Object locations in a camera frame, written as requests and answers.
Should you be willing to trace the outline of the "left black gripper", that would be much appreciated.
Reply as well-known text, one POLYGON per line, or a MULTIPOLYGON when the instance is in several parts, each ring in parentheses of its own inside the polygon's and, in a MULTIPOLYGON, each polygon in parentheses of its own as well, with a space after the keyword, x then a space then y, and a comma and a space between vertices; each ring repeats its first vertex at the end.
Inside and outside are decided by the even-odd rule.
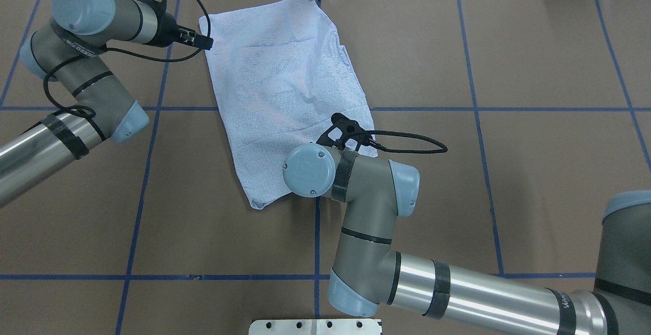
POLYGON ((157 30, 153 37, 153 46, 162 48, 174 42, 193 46, 200 50, 211 50, 214 40, 209 36, 197 33, 193 29, 179 27, 174 16, 170 13, 157 14, 157 30))

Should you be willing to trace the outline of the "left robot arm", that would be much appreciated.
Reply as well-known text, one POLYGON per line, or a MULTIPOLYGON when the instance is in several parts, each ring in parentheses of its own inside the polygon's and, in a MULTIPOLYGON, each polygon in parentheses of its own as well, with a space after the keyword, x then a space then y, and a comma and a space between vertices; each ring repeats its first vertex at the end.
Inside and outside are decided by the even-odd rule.
POLYGON ((90 150, 123 143, 149 124, 137 99, 105 64, 112 40, 210 50, 210 29, 178 25, 167 0, 51 0, 49 22, 25 41, 19 59, 42 81, 55 111, 2 146, 2 206, 90 150))

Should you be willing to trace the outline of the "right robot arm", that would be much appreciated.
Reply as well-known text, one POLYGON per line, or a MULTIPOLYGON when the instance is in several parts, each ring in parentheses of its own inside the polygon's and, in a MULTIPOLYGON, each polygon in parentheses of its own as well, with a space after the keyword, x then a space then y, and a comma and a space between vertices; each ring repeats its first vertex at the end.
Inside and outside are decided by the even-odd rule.
POLYGON ((397 221, 419 196, 414 166, 309 143, 281 170, 295 195, 344 204, 328 291, 344 314, 373 317, 386 305, 498 333, 649 334, 649 191, 611 198, 594 284, 568 292, 400 250, 397 221))

